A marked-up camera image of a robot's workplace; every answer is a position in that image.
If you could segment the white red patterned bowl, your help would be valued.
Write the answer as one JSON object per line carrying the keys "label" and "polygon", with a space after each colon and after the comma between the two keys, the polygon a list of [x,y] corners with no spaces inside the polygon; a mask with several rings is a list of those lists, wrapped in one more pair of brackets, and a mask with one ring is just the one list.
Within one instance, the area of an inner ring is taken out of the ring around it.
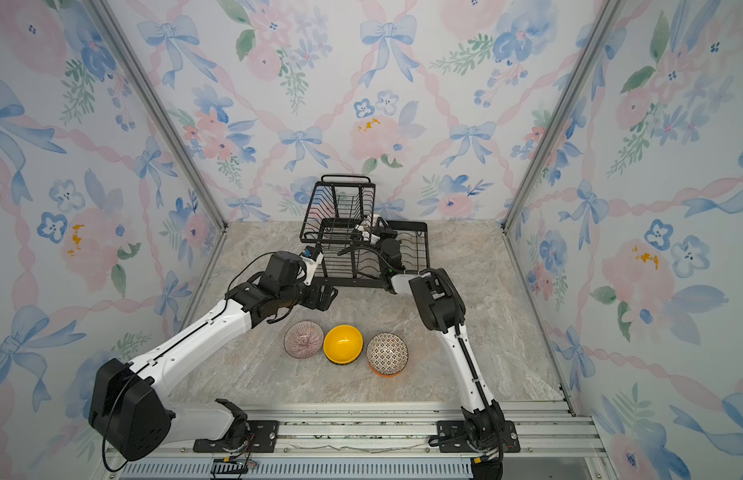
{"label": "white red patterned bowl", "polygon": [[379,241],[379,235],[375,234],[375,228],[379,223],[379,214],[371,214],[355,227],[361,236],[361,240],[375,244]]}

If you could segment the yellow bowl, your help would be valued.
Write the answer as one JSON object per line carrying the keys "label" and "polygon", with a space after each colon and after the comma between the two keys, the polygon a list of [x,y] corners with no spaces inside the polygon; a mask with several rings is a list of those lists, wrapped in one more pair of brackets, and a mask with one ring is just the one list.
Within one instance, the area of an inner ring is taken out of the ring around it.
{"label": "yellow bowl", "polygon": [[330,330],[324,339],[323,352],[329,362],[349,365],[355,362],[364,349],[362,332],[351,325],[339,325]]}

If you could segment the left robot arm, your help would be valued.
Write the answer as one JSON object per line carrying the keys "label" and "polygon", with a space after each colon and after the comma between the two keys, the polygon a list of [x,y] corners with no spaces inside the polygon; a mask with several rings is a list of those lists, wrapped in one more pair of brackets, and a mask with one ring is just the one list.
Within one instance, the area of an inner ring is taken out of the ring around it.
{"label": "left robot arm", "polygon": [[97,371],[89,424],[127,461],[160,446],[203,440],[229,452],[252,441],[247,413],[219,398],[193,406],[169,402],[175,388],[204,361],[261,324],[276,324],[296,306],[326,311],[338,292],[314,280],[324,261],[320,246],[300,254],[268,253],[265,271],[232,280],[225,297],[185,330],[128,362],[112,359]]}

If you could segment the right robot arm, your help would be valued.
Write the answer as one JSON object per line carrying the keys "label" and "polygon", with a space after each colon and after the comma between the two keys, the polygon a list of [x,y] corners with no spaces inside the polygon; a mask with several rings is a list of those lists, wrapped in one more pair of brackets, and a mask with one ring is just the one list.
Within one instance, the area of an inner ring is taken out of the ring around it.
{"label": "right robot arm", "polygon": [[393,294],[411,297],[423,326],[435,334],[457,379],[465,441],[479,453],[503,456],[509,425],[501,405],[485,384],[465,327],[465,302],[443,268],[409,273],[403,264],[399,232],[375,214],[369,240],[381,262],[379,273]]}

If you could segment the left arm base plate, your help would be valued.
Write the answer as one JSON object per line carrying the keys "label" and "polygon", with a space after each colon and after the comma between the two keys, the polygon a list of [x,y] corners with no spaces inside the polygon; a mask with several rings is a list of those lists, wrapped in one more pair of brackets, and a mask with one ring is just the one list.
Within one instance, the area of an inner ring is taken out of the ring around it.
{"label": "left arm base plate", "polygon": [[281,423],[277,420],[248,420],[235,422],[219,440],[196,440],[195,453],[273,453],[279,436]]}

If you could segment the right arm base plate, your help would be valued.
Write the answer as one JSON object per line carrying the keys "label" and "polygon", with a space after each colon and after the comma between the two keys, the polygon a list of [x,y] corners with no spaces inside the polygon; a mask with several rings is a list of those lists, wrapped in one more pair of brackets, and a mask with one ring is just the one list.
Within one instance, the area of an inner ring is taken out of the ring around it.
{"label": "right arm base plate", "polygon": [[505,420],[499,433],[469,427],[465,420],[441,420],[437,422],[437,433],[427,440],[427,446],[437,448],[441,453],[489,454],[499,447],[503,453],[521,452],[517,428],[509,420]]}

